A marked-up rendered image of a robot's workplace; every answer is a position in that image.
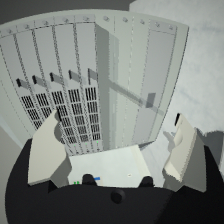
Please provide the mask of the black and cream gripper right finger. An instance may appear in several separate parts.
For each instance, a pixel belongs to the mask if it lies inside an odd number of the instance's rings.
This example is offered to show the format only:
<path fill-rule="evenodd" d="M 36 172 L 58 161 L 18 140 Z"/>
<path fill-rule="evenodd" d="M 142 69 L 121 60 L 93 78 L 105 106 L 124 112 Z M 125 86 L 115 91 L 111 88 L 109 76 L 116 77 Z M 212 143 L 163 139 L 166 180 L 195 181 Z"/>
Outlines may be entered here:
<path fill-rule="evenodd" d="M 224 224 L 224 181 L 209 147 L 183 114 L 177 114 L 174 126 L 175 148 L 162 170 L 163 188 L 188 199 L 205 224 Z"/>

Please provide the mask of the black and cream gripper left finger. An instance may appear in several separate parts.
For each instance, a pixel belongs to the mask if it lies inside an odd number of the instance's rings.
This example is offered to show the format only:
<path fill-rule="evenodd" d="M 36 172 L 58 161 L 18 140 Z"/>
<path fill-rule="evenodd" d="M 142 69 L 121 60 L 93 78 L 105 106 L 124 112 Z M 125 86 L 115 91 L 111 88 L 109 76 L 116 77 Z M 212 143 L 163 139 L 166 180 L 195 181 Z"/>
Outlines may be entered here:
<path fill-rule="evenodd" d="M 19 154 L 8 178 L 5 211 L 8 224 L 25 224 L 37 204 L 51 191 L 70 185 L 72 165 L 60 139 L 59 108 L 54 109 Z"/>

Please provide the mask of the white server rack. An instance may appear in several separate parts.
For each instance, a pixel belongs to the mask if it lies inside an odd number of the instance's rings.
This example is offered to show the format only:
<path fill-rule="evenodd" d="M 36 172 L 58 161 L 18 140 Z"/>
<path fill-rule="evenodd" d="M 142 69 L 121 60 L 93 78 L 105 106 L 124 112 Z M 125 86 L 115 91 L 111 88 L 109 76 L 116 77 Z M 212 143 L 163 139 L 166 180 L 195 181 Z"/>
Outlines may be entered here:
<path fill-rule="evenodd" d="M 0 114 L 24 146 L 59 108 L 68 156 L 155 141 L 188 29 L 162 17 L 106 9 L 4 23 Z"/>

